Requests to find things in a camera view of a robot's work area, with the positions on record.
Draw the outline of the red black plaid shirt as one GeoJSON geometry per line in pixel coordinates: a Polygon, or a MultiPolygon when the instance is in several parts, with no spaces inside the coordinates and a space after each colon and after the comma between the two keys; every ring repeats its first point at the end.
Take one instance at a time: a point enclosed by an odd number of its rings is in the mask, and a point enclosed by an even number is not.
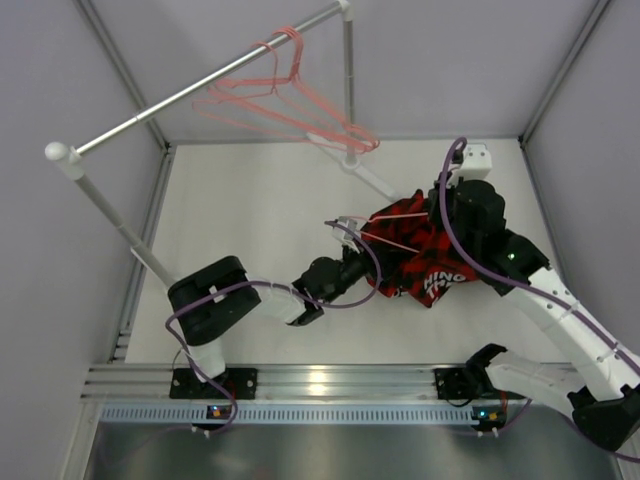
{"type": "MultiPolygon", "coordinates": [[[[418,189],[371,215],[428,213],[425,194],[418,189]]],[[[426,308],[433,307],[457,284],[476,282],[477,272],[453,247],[446,232],[438,232],[428,219],[394,222],[394,233],[420,249],[418,254],[404,252],[372,241],[365,241],[384,269],[387,288],[378,290],[386,297],[409,295],[426,308]]]]}

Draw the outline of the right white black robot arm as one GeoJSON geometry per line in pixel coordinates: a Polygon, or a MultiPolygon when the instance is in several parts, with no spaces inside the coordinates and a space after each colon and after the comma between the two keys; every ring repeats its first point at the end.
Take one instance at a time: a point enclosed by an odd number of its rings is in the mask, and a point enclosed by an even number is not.
{"type": "Polygon", "coordinates": [[[513,392],[549,407],[598,447],[618,451],[639,429],[638,355],[596,320],[529,239],[507,229],[504,198],[490,183],[450,186],[441,179],[428,198],[456,254],[572,366],[563,370],[488,344],[466,361],[466,379],[479,394],[513,392]]]}

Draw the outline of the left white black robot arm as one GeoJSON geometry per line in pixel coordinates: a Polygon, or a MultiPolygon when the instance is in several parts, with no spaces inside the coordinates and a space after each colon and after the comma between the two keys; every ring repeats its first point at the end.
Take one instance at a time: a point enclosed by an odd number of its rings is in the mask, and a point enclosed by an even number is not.
{"type": "Polygon", "coordinates": [[[342,258],[319,257],[291,284],[251,279],[236,256],[227,256],[168,290],[180,326],[181,345],[196,378],[214,380],[226,370],[221,337],[247,316],[273,318],[288,326],[306,326],[327,309],[355,308],[367,300],[337,305],[335,301],[359,280],[379,287],[384,279],[381,259],[363,243],[342,248],[342,258]]]}

